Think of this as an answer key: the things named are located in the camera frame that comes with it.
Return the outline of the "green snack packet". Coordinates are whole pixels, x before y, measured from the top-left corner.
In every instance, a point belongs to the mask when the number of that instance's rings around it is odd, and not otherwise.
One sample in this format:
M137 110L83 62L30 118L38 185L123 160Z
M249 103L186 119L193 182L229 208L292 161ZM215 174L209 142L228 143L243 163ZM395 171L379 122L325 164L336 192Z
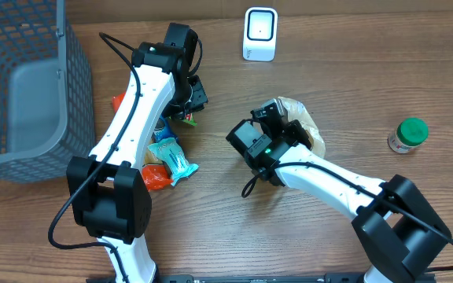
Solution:
M194 120L194 117L193 117L193 114L192 114L192 113L186 114L186 115L184 116L184 118L182 119L182 121L183 121L184 123L187 123L187 124L193 126L193 127L195 127L195 126L197 125L197 123L196 123L195 120Z

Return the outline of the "blue Oreo cookie pack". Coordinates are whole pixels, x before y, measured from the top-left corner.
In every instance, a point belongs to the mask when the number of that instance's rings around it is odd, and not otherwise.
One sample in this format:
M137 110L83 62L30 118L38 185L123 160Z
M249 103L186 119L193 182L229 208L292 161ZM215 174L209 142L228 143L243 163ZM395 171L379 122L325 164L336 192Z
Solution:
M153 132L153 139L157 143L166 138L174 138L175 140L179 139L178 136L171 129L168 120L163 117L160 117L157 121L157 125L155 126Z

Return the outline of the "teal snack packet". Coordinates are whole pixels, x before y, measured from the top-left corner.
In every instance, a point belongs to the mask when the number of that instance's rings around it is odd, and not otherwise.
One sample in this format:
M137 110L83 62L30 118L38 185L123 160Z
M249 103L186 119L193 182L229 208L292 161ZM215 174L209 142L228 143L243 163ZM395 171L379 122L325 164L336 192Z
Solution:
M190 177L198 170L198 164L191 164L175 138L165 138L148 146L148 150L167 164L171 171L172 186L182 178Z

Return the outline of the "red snack packet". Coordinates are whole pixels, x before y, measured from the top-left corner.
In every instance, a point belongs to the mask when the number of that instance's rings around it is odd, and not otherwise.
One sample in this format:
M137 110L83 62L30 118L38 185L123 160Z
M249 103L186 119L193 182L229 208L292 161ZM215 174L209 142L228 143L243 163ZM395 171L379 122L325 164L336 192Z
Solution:
M117 96L112 97L112 108L113 111L116 113L118 108L121 105L122 100L124 99L125 93L119 94ZM162 130L165 132L169 130L168 124L166 124L167 120L163 118L159 118L156 129L157 133L160 135ZM152 134L150 138L149 145L158 142L156 138L156 134ZM158 190L163 189L166 186L170 186L173 182L170 174L168 173L168 169L165 167L164 162L157 158L157 155L151 152L149 149L145 151L144 155L144 163L142 167L142 177L145 183L145 186L148 190Z

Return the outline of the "green lid jar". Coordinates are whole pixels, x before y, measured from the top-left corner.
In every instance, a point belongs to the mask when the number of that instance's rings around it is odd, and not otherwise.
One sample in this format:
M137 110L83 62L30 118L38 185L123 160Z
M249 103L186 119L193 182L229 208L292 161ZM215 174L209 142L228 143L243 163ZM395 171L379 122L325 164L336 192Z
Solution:
M406 154L422 145L429 136L428 125L422 119L405 119L389 135L387 142L396 153Z

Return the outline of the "beige paper bag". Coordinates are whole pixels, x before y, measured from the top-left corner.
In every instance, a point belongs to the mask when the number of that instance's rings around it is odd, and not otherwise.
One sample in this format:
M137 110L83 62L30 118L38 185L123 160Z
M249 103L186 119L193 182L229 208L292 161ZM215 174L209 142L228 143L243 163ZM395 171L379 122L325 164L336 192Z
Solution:
M312 119L309 111L300 101L287 97L278 97L282 107L287 112L288 121L298 120L309 136L311 151L318 157L324 158L326 154L326 144L319 133L319 128Z

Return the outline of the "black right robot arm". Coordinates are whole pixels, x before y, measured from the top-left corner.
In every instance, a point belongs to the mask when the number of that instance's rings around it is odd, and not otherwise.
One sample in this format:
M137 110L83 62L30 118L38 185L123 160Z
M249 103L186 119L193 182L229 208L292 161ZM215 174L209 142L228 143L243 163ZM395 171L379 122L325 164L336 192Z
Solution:
M430 265L450 230L417 186L348 171L323 159L324 141L307 109L271 99L227 136L253 174L312 195L347 217L372 266L364 282L430 281Z

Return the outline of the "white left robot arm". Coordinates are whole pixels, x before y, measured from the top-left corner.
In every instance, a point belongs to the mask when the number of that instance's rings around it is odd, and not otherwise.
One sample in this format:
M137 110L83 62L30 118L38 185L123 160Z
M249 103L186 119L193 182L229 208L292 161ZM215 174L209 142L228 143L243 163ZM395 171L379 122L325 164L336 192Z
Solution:
M142 177L145 151L161 118L183 119L208 99L193 58L201 48L188 25L171 23L163 42L144 42L124 62L131 70L124 99L88 156L71 158L66 177L75 222L103 247L113 282L156 282L144 232L152 200Z

